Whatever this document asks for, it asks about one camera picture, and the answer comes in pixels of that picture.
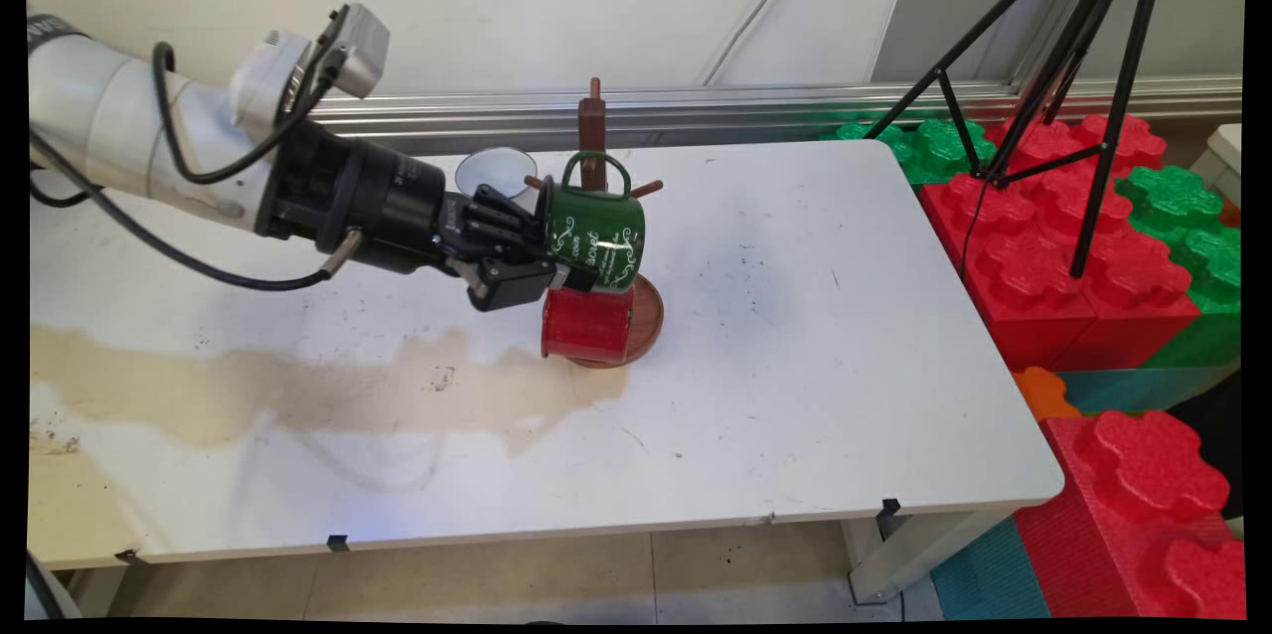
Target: floor tile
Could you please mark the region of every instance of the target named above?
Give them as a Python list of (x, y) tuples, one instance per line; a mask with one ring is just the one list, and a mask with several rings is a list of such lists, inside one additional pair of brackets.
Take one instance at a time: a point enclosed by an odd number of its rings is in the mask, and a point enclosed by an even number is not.
[(847, 573), (838, 522), (654, 535), (659, 624), (901, 620), (899, 600), (855, 606)]
[(135, 565), (111, 616), (300, 619), (314, 567), (328, 555)]
[(324, 559), (305, 619), (653, 624), (649, 535), (347, 553)]

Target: teal foam block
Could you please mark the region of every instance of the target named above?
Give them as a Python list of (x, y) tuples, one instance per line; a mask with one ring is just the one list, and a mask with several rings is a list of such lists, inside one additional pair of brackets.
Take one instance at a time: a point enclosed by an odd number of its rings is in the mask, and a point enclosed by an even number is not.
[(1051, 617), (1013, 517), (932, 570), (932, 583), (946, 621)]
[(1056, 376), (1065, 382), (1065, 400), (1082, 412), (1105, 410), (1138, 412), (1166, 410), (1186, 402), (1206, 392), (1236, 368), (1238, 364), (1206, 368), (1068, 370)]

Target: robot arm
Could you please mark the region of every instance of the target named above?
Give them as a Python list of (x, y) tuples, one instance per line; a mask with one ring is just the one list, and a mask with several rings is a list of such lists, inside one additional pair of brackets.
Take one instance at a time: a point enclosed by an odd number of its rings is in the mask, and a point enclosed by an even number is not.
[(354, 258), (460, 276), (481, 311), (532, 303), (562, 284), (590, 289), (586, 274), (570, 274), (544, 250), (542, 214), (487, 186), (472, 199), (449, 192), (436, 167), (304, 120), (327, 88), (366, 97), (379, 80), (388, 31), (363, 5), (332, 13), (312, 56), (309, 41), (271, 32), (228, 90), (164, 70), (165, 51), (158, 46), (146, 64), (56, 17), (27, 15), (33, 167), (66, 173), (155, 248), (158, 239), (139, 234), (100, 187), (261, 236), (308, 238), (333, 255), (308, 283), (267, 284), (312, 285)]

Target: wooden mug stand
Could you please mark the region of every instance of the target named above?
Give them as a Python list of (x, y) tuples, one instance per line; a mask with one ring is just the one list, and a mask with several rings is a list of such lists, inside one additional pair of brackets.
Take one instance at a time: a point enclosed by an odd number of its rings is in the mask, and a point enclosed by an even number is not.
[[(605, 151), (605, 101), (600, 99), (600, 79), (591, 78), (591, 90), (589, 97), (579, 101), (579, 150)], [(580, 163), (584, 190), (608, 191), (609, 181), (605, 174), (605, 160), (599, 157), (585, 158)], [(527, 177), (527, 185), (539, 188), (542, 182), (536, 177)], [(632, 190), (636, 199), (651, 195), (663, 190), (663, 181), (655, 180), (647, 185)], [(583, 358), (570, 360), (584, 368), (617, 368), (627, 365), (637, 358), (649, 353), (663, 331), (663, 297), (658, 289), (642, 275), (636, 276), (632, 285), (636, 289), (636, 299), (632, 304), (631, 335), (627, 342), (627, 359), (622, 363), (602, 363)]]

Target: red mug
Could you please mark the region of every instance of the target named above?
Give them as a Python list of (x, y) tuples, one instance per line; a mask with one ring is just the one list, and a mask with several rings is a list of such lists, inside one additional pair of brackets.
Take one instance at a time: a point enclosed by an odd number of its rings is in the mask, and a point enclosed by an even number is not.
[(621, 294), (584, 293), (574, 289), (548, 292), (543, 303), (543, 358), (566, 358), (622, 363), (632, 327), (636, 289)]

